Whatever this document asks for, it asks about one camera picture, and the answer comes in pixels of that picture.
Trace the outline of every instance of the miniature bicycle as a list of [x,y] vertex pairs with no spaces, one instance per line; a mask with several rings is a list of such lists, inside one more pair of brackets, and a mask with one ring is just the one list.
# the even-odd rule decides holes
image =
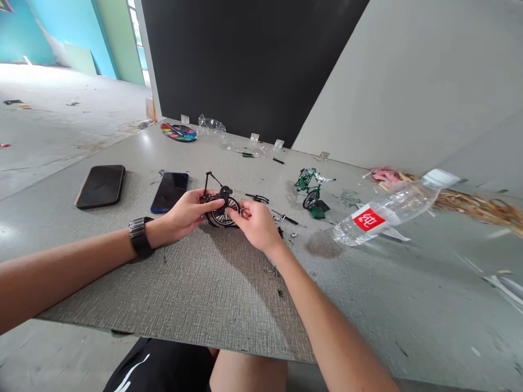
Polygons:
[[[316,179],[316,182],[318,185],[315,187],[309,187],[309,184],[311,183],[312,178]],[[314,203],[316,203],[316,200],[320,198],[320,187],[322,182],[332,182],[336,181],[336,179],[328,179],[325,177],[322,177],[319,175],[319,173],[316,173],[315,168],[305,168],[301,169],[300,171],[300,177],[296,181],[296,184],[294,186],[296,187],[296,190],[299,191],[307,191],[307,196],[305,197],[305,200],[303,201],[303,208],[308,210],[311,208]]]
[[[236,210],[240,212],[240,204],[233,199],[230,195],[232,194],[233,190],[230,189],[228,186],[222,185],[221,182],[218,181],[216,177],[213,176],[211,171],[208,171],[205,173],[205,189],[203,191],[203,198],[205,199],[205,202],[208,203],[210,201],[216,200],[216,199],[224,199],[225,203],[223,203],[223,206],[219,209],[211,212],[207,212],[205,216],[207,217],[207,220],[209,221],[209,224],[211,224],[214,227],[224,226],[224,227],[230,227],[234,226],[234,222],[231,218],[225,213],[225,208],[229,207],[233,210]],[[207,195],[207,181],[209,179],[209,175],[216,180],[217,183],[220,184],[220,192]]]

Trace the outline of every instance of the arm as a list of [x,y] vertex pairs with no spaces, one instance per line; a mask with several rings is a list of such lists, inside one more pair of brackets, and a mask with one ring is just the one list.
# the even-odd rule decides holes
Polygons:
[[[152,248],[191,233],[202,214],[223,205],[223,199],[200,204],[202,196],[203,189],[186,192],[145,224]],[[122,229],[0,263],[0,335],[135,257],[129,229]]]
[[242,201],[242,216],[227,214],[281,272],[330,391],[399,391],[359,332],[322,293],[280,238],[264,204]]

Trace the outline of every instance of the forearm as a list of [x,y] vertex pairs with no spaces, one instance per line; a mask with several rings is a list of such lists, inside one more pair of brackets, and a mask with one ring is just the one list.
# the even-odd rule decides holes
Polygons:
[[280,270],[330,391],[397,391],[372,349],[323,294],[287,246],[269,255]]
[[[161,228],[147,225],[152,247]],[[129,230],[0,263],[0,335],[136,257]]]

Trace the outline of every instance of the black shorts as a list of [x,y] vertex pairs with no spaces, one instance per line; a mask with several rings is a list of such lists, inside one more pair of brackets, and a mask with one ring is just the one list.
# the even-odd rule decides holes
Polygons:
[[104,392],[210,392],[214,363],[206,347],[140,338]]

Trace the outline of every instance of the red bottle label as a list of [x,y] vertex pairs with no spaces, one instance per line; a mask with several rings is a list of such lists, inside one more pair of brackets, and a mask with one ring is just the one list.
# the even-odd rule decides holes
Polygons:
[[354,222],[363,231],[369,231],[374,229],[376,226],[385,222],[385,220],[376,214],[372,209],[366,209],[358,216],[354,217]]

